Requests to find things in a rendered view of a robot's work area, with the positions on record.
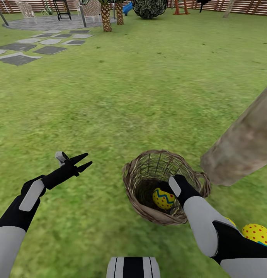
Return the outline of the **easter egg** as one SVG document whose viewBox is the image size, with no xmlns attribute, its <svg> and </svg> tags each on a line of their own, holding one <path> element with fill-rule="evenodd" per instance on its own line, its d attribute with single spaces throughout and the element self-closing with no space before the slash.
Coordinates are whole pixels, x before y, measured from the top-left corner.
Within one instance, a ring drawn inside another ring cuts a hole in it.
<svg viewBox="0 0 267 278">
<path fill-rule="evenodd" d="M 175 203 L 175 195 L 156 188 L 153 192 L 153 201 L 159 208 L 168 210 Z"/>
<path fill-rule="evenodd" d="M 259 224 L 248 224 L 242 229 L 242 235 L 267 247 L 267 228 Z"/>
</svg>

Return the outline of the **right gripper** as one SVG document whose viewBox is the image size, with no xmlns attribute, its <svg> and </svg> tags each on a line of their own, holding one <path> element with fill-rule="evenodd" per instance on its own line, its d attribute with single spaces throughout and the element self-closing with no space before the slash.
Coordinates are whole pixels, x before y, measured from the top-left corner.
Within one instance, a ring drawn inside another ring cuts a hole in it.
<svg viewBox="0 0 267 278">
<path fill-rule="evenodd" d="M 167 193 L 170 193 L 170 194 L 174 194 L 170 188 L 169 188 L 169 185 L 168 185 L 168 182 L 166 181 L 162 181 L 162 183 L 159 183 L 158 184 L 158 188 L 160 188 L 161 190 L 167 192 Z M 175 194 L 174 194 L 175 195 Z"/>
</svg>

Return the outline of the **robot trunk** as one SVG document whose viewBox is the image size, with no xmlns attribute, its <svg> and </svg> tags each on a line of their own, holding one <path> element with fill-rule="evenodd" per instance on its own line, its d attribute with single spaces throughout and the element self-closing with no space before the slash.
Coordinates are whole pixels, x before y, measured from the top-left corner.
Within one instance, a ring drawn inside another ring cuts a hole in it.
<svg viewBox="0 0 267 278">
<path fill-rule="evenodd" d="M 106 278 L 161 278 L 155 257 L 112 257 Z"/>
</svg>

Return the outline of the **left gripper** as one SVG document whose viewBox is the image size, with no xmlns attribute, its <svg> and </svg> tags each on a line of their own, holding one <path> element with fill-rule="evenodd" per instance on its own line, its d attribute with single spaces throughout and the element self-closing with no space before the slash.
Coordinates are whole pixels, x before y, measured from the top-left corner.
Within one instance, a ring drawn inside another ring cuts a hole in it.
<svg viewBox="0 0 267 278">
<path fill-rule="evenodd" d="M 91 162 L 88 162 L 84 165 L 81 165 L 79 167 L 74 166 L 79 161 L 81 161 L 83 158 L 88 156 L 88 153 L 84 153 L 75 157 L 72 157 L 70 159 L 66 159 L 64 161 L 65 165 L 60 167 L 59 169 L 52 172 L 54 179 L 56 179 L 57 183 L 63 183 L 64 181 L 68 180 L 72 176 L 79 176 L 79 172 L 83 172 L 88 166 L 92 164 Z"/>
</svg>

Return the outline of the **wicker basket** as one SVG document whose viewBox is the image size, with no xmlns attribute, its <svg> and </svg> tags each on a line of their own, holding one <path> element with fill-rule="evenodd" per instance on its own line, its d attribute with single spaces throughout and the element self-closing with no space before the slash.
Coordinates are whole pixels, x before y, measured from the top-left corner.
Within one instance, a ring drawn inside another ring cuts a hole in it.
<svg viewBox="0 0 267 278">
<path fill-rule="evenodd" d="M 168 210 L 159 208 L 154 203 L 153 192 L 162 181 L 169 182 L 171 176 L 181 175 L 203 198 L 211 194 L 207 173 L 194 171 L 182 156 L 168 150 L 141 152 L 130 163 L 125 163 L 122 173 L 124 187 L 133 208 L 141 217 L 162 226 L 177 226 L 189 222 L 176 196 L 174 205 Z M 198 177 L 204 179 L 203 188 Z M 156 186 L 148 186 L 148 183 Z"/>
</svg>

